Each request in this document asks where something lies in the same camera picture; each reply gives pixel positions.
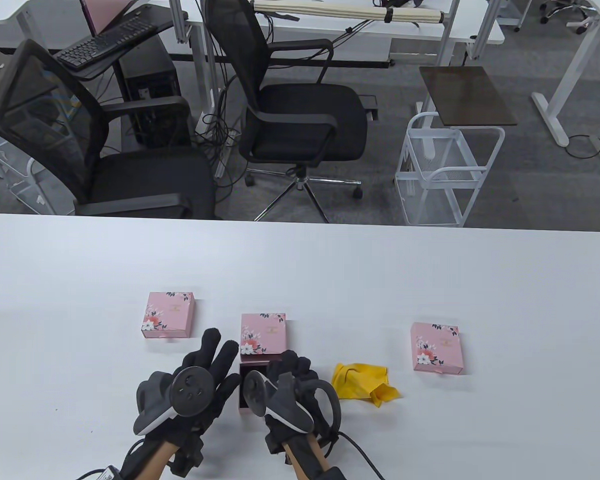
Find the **red flower print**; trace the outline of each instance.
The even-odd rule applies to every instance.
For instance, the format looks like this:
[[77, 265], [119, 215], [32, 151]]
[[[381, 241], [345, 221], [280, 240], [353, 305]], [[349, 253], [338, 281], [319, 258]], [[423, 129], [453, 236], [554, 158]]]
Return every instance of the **red flower print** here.
[[242, 345], [251, 345], [252, 349], [256, 350], [258, 348], [258, 341], [254, 338], [247, 338], [242, 341]]

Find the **chair base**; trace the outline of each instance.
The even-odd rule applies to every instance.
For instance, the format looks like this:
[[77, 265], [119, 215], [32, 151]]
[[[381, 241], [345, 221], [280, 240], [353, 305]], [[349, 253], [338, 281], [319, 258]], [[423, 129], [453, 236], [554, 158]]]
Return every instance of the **chair base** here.
[[[260, 220], [262, 220], [262, 218], [264, 218], [266, 214], [271, 212], [271, 210], [273, 210], [273, 208], [278, 204], [278, 202], [281, 201], [289, 192], [291, 192], [291, 190], [293, 190], [293, 187], [295, 187], [296, 190], [304, 190], [306, 192], [306, 194], [309, 196], [309, 199], [311, 200], [311, 203], [313, 204], [315, 209], [318, 210], [320, 217], [322, 217], [322, 221], [325, 222], [325, 224], [329, 224], [329, 218], [325, 214], [325, 211], [323, 210], [322, 206], [320, 206], [320, 203], [318, 202], [316, 195], [314, 195], [314, 191], [312, 190], [309, 183], [355, 186], [353, 197], [355, 199], [362, 198], [362, 182], [359, 180], [340, 180], [336, 178], [324, 178], [323, 176], [308, 176], [306, 167], [296, 167], [295, 171], [296, 174], [289, 186], [281, 194], [279, 194], [270, 204], [268, 204], [268, 206], [266, 206], [266, 208], [262, 210], [262, 212], [257, 217], [253, 219], [254, 222], [259, 222]], [[288, 174], [279, 171], [248, 168], [244, 181], [249, 187], [254, 185], [253, 174], [284, 178], [289, 177]]]

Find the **computer tower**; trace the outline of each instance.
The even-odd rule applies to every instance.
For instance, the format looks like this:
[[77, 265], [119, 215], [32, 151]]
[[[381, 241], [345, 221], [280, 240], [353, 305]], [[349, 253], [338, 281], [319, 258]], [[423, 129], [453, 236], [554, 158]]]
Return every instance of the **computer tower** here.
[[[143, 41], [119, 62], [131, 100], [181, 94], [174, 62], [160, 36], [155, 35]], [[131, 127], [138, 144], [147, 149], [191, 145], [188, 122], [178, 121], [168, 108], [133, 115]]]

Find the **black keyboard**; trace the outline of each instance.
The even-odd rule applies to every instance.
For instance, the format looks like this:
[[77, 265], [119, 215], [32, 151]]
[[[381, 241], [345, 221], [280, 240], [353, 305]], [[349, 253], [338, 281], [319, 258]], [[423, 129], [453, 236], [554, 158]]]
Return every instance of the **black keyboard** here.
[[71, 70], [81, 70], [113, 51], [136, 43], [140, 38], [150, 37], [157, 29], [156, 25], [134, 16], [101, 34], [65, 48], [58, 53], [57, 59]]

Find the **chrome chair leg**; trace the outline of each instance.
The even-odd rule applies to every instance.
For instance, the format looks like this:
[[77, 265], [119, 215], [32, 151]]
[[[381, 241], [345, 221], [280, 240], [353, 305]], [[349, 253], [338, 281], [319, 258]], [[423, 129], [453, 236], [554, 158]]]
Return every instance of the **chrome chair leg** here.
[[310, 176], [308, 180], [315, 183], [326, 183], [329, 185], [355, 185], [356, 187], [360, 187], [362, 185], [360, 180], [337, 180], [334, 178], [324, 178], [323, 176]]
[[248, 174], [271, 175], [274, 177], [286, 177], [287, 174], [283, 171], [260, 170], [258, 168], [247, 168]]
[[266, 214], [268, 214], [268, 213], [269, 213], [269, 212], [270, 212], [270, 211], [271, 211], [271, 210], [272, 210], [272, 209], [273, 209], [273, 208], [276, 206], [276, 204], [277, 204], [279, 201], [281, 201], [281, 199], [282, 199], [282, 198], [283, 198], [283, 197], [284, 197], [286, 194], [288, 194], [289, 192], [291, 192], [291, 189], [292, 189], [293, 187], [295, 187], [295, 186], [296, 186], [296, 181], [295, 181], [295, 180], [293, 180], [293, 182], [291, 182], [291, 184], [290, 184], [290, 185], [289, 185], [289, 186], [286, 188], [286, 190], [284, 190], [284, 192], [282, 192], [281, 194], [279, 194], [279, 195], [278, 195], [278, 196], [275, 198], [275, 200], [274, 200], [274, 201], [272, 201], [270, 204], [268, 204], [268, 206], [267, 206], [267, 207], [266, 207], [264, 210], [262, 210], [262, 213], [261, 213], [260, 215], [258, 215], [257, 217], [255, 217], [253, 221], [254, 221], [254, 222], [259, 222], [259, 221], [261, 221], [261, 219], [262, 219], [262, 218], [263, 218], [263, 217], [264, 217]]
[[325, 212], [323, 211], [322, 206], [320, 206], [320, 203], [318, 203], [318, 199], [316, 198], [316, 195], [314, 195], [314, 191], [311, 190], [309, 183], [305, 181], [303, 186], [306, 194], [309, 195], [309, 198], [313, 202], [313, 206], [316, 208], [316, 210], [318, 210], [318, 213], [322, 217], [322, 220], [325, 222], [325, 224], [329, 224], [329, 219], [327, 218], [327, 215], [325, 215]]

